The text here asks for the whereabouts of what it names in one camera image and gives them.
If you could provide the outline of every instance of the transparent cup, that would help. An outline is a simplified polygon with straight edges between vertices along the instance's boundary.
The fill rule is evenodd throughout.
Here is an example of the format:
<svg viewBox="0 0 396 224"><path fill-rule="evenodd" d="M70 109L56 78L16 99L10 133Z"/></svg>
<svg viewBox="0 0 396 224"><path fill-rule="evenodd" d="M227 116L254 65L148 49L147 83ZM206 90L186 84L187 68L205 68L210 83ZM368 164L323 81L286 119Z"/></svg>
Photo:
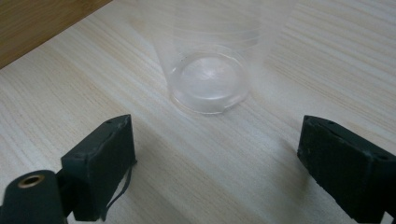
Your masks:
<svg viewBox="0 0 396 224"><path fill-rule="evenodd" d="M139 0L171 97L221 113L248 96L297 0Z"/></svg>

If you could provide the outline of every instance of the cup bottom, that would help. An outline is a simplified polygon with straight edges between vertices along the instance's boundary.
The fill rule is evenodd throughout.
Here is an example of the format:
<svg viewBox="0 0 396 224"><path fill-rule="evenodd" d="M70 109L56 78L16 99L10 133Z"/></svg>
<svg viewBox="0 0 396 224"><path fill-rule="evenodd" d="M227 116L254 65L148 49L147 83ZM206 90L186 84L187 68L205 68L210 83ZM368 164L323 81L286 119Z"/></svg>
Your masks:
<svg viewBox="0 0 396 224"><path fill-rule="evenodd" d="M222 113L248 95L248 76L237 55L195 52L185 57L168 78L173 97L203 114Z"/></svg>

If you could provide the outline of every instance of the table surface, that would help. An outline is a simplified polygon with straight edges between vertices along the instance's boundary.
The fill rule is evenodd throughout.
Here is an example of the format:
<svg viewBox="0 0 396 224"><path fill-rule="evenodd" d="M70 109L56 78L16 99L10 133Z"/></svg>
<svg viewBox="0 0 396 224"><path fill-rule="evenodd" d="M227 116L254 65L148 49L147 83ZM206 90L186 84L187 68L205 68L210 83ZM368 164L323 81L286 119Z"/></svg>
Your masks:
<svg viewBox="0 0 396 224"><path fill-rule="evenodd" d="M145 27L116 0L0 70L1 195L131 114L138 164L107 223L355 223L296 150L313 115L396 154L394 0L301 0L249 97L217 116L170 102Z"/></svg>

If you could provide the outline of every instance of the wooden table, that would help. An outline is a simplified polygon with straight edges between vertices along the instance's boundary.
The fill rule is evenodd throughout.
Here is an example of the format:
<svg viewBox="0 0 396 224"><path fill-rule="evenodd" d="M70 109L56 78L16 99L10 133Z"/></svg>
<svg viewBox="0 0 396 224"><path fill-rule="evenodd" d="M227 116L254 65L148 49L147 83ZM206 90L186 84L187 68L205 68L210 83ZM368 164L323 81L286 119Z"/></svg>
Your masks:
<svg viewBox="0 0 396 224"><path fill-rule="evenodd" d="M0 70L1 195L131 114L138 164L107 223L355 223L296 150L308 114L396 154L394 0L301 0L250 96L217 116L170 102L145 26L116 0Z"/></svg>

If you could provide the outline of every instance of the screw hole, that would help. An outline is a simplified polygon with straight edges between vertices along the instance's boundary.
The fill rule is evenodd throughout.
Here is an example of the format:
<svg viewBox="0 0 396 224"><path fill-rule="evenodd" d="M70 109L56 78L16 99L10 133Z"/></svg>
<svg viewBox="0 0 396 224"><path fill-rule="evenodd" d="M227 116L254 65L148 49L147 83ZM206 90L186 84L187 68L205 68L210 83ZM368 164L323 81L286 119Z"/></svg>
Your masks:
<svg viewBox="0 0 396 224"><path fill-rule="evenodd" d="M31 187L38 185L43 180L44 180L43 175L30 175L24 178L23 180L21 180L20 183L18 183L18 187L20 189L29 189Z"/></svg>
<svg viewBox="0 0 396 224"><path fill-rule="evenodd" d="M378 156L378 158L381 159L381 160L384 160L384 161L388 160L388 157L386 157L386 156Z"/></svg>

